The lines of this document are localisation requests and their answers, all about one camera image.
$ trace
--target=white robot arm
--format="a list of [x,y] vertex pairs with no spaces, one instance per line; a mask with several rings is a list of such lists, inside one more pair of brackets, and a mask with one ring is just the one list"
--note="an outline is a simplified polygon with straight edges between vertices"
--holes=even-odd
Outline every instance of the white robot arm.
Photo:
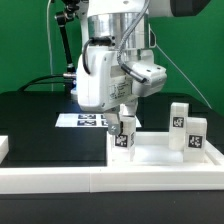
[[148,18],[195,15],[209,1],[63,0],[79,7],[75,15],[83,42],[77,68],[81,109],[103,112],[109,133],[119,135],[120,116],[134,116],[137,98],[160,91],[166,81],[165,68],[154,64],[150,48],[156,41]]

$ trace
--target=green backdrop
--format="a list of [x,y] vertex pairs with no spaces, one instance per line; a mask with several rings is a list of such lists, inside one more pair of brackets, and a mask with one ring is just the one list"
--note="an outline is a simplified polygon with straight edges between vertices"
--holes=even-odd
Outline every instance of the green backdrop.
[[[63,73],[66,62],[54,20],[63,4],[50,8],[54,73]],[[48,0],[0,1],[0,93],[17,90],[31,79],[50,74],[46,12]],[[211,106],[224,115],[224,1],[211,0],[196,17],[153,18],[150,24],[158,45],[192,80]],[[81,52],[79,21],[68,24],[72,57],[77,64]],[[154,49],[155,61],[167,68],[164,92],[188,93],[203,101],[173,65]],[[30,90],[51,90],[51,86]]]

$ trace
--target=black and white pattern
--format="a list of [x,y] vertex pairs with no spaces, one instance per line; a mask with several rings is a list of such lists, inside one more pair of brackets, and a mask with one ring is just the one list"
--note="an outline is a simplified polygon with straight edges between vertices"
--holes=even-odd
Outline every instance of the black and white pattern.
[[128,136],[127,135],[115,136],[115,146],[127,148]]
[[202,148],[203,136],[189,135],[188,148]]
[[102,124],[102,126],[104,126],[104,127],[107,127],[107,126],[108,126],[108,123],[107,123],[106,120],[102,120],[102,121],[101,121],[101,124]]
[[131,146],[135,144],[135,133],[131,134]]
[[96,119],[96,114],[79,114],[78,119],[85,119],[85,120]]
[[95,120],[79,120],[77,126],[96,126]]
[[184,117],[173,117],[173,127],[183,128],[184,127]]

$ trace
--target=white base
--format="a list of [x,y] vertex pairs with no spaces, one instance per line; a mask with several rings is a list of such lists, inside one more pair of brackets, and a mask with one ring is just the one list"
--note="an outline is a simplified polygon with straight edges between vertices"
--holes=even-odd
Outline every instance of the white base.
[[[165,143],[162,139],[165,140],[166,136],[167,133],[137,133],[136,144],[148,144],[153,140],[155,145],[160,145]],[[210,143],[206,142],[206,163],[183,163],[181,155],[173,157],[173,152],[169,154],[163,147],[154,149],[165,153],[166,156],[160,154],[163,157],[162,162],[158,162],[159,158],[154,156],[153,163],[151,161],[148,164],[149,161],[144,161],[146,157],[143,157],[134,161],[134,166],[123,164],[83,168],[2,168],[0,193],[224,189],[224,156]]]

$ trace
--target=black table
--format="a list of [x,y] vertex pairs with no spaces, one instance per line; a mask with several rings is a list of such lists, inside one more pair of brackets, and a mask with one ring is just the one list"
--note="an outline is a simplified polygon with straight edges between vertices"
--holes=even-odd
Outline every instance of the black table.
[[[168,131],[172,102],[208,122],[207,139],[224,152],[224,118],[184,94],[140,99],[138,131]],[[55,128],[59,113],[79,113],[62,92],[0,94],[0,135],[10,151],[1,167],[105,166],[106,129]],[[1,223],[223,223],[223,191],[0,195]]]

